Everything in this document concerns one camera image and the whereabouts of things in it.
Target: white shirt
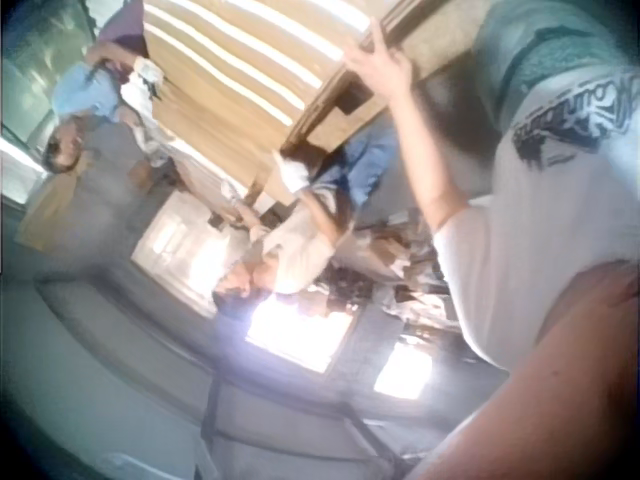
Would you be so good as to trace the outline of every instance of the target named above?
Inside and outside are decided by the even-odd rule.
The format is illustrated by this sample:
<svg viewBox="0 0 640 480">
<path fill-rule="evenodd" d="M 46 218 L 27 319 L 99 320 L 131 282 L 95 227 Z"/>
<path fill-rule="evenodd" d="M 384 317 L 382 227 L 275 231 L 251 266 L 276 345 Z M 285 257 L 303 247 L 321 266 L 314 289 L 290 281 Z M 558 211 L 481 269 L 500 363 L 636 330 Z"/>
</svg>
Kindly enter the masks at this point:
<svg viewBox="0 0 640 480">
<path fill-rule="evenodd" d="M 589 67 L 528 95 L 496 153 L 494 195 L 434 236 L 465 338 L 514 368 L 576 274 L 640 258 L 640 72 Z"/>
<path fill-rule="evenodd" d="M 335 192 L 323 188 L 314 189 L 314 193 L 331 213 L 336 212 Z M 259 226 L 252 228 L 250 235 L 252 243 L 262 238 L 263 254 L 278 254 L 276 293 L 291 294 L 307 288 L 335 253 L 335 247 L 318 231 L 304 205 L 298 205 L 291 216 L 273 231 Z"/>
</svg>

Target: blue shirt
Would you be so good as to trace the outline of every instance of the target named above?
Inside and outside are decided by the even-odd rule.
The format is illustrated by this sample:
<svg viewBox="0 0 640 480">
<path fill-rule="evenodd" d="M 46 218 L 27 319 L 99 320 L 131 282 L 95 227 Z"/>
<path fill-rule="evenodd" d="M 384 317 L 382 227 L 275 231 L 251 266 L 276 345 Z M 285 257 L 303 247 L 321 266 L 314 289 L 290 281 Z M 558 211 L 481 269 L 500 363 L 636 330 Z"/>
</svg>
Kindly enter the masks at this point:
<svg viewBox="0 0 640 480">
<path fill-rule="evenodd" d="M 116 110 L 120 105 L 120 86 L 100 69 L 87 80 L 92 67 L 76 63 L 67 70 L 53 89 L 51 106 L 58 117 L 89 110 L 94 115 L 117 122 Z"/>
</svg>

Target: hair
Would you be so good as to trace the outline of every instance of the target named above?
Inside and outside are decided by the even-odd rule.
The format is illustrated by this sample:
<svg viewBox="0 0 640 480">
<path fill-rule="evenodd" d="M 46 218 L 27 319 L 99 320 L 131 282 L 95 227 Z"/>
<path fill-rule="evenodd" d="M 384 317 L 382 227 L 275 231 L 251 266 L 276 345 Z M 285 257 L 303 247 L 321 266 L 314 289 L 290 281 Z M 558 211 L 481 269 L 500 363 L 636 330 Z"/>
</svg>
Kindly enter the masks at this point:
<svg viewBox="0 0 640 480">
<path fill-rule="evenodd" d="M 61 149 L 60 139 L 58 138 L 57 133 L 58 130 L 54 130 L 49 137 L 49 140 L 47 140 L 47 145 L 44 147 L 44 152 L 42 152 L 42 166 L 54 174 L 67 173 L 74 169 L 76 163 L 78 163 L 78 160 L 80 159 L 81 152 L 78 152 L 78 156 L 70 165 L 59 165 L 56 162 L 56 159 L 60 155 Z"/>
<path fill-rule="evenodd" d="M 211 296 L 218 313 L 233 320 L 250 321 L 251 315 L 260 302 L 269 296 L 269 292 L 254 287 L 248 297 L 242 297 L 239 292 L 233 290 L 225 293 L 214 290 Z"/>
</svg>

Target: hand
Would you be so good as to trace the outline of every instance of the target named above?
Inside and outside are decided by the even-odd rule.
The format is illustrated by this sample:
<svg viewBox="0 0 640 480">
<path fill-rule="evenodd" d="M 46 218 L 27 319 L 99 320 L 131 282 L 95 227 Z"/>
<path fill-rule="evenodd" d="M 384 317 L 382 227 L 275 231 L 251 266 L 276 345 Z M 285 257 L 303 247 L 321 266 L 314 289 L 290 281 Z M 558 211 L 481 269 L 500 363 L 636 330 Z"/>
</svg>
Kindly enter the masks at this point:
<svg viewBox="0 0 640 480">
<path fill-rule="evenodd" d="M 162 85 L 164 73 L 155 63 L 148 58 L 138 57 L 133 64 L 133 70 L 147 82 Z"/>
<path fill-rule="evenodd" d="M 380 23 L 371 20 L 373 53 L 366 53 L 355 43 L 345 48 L 347 68 L 358 74 L 374 93 L 393 102 L 411 91 L 411 62 L 398 50 L 387 48 Z"/>
<path fill-rule="evenodd" d="M 273 151 L 273 158 L 280 169 L 282 183 L 291 193 L 297 193 L 309 186 L 309 171 L 302 163 L 285 160 L 275 150 Z"/>
<path fill-rule="evenodd" d="M 236 187 L 234 187 L 229 180 L 222 180 L 222 183 L 220 184 L 220 193 L 224 198 L 229 200 L 229 203 L 231 203 L 232 206 L 235 206 L 238 202 L 242 201 L 242 197 L 236 190 Z"/>
</svg>

